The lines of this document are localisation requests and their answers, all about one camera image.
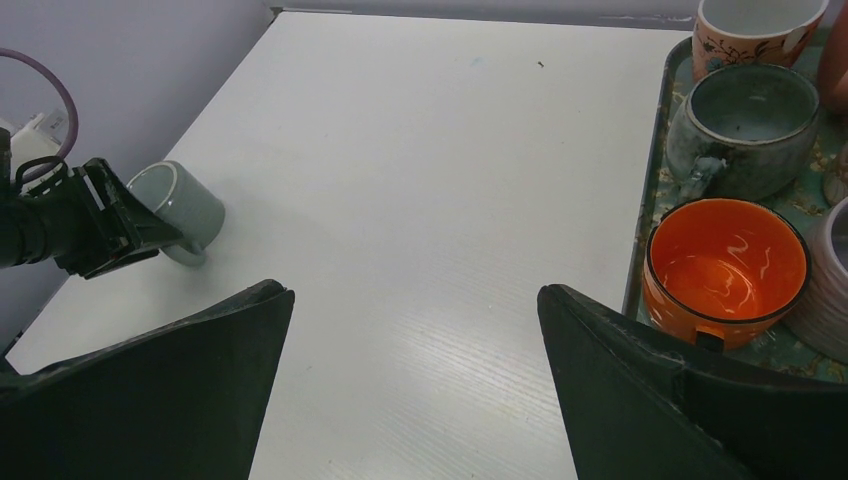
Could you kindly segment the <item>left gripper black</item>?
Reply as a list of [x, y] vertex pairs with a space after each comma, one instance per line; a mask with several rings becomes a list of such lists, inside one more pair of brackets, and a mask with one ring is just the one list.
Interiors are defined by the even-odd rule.
[[[58, 156], [11, 172], [11, 135], [1, 130], [1, 267], [54, 259], [70, 275], [93, 279], [157, 256], [185, 239], [129, 191], [108, 162], [94, 158], [71, 170]], [[45, 167], [41, 194], [23, 195], [27, 172]]]

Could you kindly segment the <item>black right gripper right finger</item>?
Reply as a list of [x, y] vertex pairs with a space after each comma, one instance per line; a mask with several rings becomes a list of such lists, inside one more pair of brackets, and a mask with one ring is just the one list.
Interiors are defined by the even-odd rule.
[[575, 289], [537, 313], [582, 479], [843, 479], [847, 388], [752, 366]]

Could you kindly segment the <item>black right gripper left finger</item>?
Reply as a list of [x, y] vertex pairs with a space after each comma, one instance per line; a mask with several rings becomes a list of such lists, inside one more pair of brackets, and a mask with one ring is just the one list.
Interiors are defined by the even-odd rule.
[[245, 479], [295, 304], [261, 281], [127, 341], [1, 377], [5, 479]]

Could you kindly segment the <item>sage green mug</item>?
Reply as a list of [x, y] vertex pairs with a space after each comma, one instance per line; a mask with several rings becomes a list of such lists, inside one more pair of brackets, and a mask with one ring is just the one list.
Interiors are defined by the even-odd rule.
[[141, 170], [127, 187], [148, 210], [183, 234], [182, 240], [162, 252], [187, 267], [203, 265], [206, 248], [226, 219], [223, 202], [183, 165], [170, 160]]

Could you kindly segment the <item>orange mug black handle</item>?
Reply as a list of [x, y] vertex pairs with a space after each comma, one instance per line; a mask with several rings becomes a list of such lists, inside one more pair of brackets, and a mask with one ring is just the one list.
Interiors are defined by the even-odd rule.
[[650, 324], [722, 352], [785, 317], [811, 279], [799, 231], [756, 202], [704, 198], [667, 212], [651, 231], [641, 272]]

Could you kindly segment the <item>mauve ribbed mug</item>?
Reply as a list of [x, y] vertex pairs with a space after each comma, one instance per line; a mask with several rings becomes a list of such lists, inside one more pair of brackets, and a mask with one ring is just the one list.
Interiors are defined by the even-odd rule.
[[811, 277], [785, 323], [820, 353], [847, 362], [847, 201], [842, 200], [806, 235]]

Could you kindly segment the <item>grey-blue glazed mug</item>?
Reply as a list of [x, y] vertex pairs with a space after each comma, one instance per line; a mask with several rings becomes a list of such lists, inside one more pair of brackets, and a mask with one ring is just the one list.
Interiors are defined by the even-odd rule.
[[699, 80], [671, 120], [664, 158], [681, 203], [759, 201], [808, 166], [821, 114], [810, 80], [776, 65], [729, 66]]

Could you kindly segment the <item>pink ghost pattern mug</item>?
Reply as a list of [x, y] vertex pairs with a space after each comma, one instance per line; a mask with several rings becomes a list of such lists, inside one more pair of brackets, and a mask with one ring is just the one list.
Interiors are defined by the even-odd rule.
[[822, 194], [830, 206], [835, 206], [847, 197], [847, 153], [844, 145], [831, 160], [822, 177]]

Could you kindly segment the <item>terracotta pink mug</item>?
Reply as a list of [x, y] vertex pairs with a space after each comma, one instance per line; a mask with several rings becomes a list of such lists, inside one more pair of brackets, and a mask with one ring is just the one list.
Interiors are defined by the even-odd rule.
[[702, 0], [692, 34], [699, 81], [726, 66], [792, 66], [811, 41], [828, 0]]

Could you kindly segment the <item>salmon pink mug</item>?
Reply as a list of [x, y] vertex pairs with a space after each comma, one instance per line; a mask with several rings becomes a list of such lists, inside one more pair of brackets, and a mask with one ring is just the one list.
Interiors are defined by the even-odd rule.
[[822, 105], [832, 113], [847, 114], [847, 2], [843, 3], [822, 50], [817, 72]]

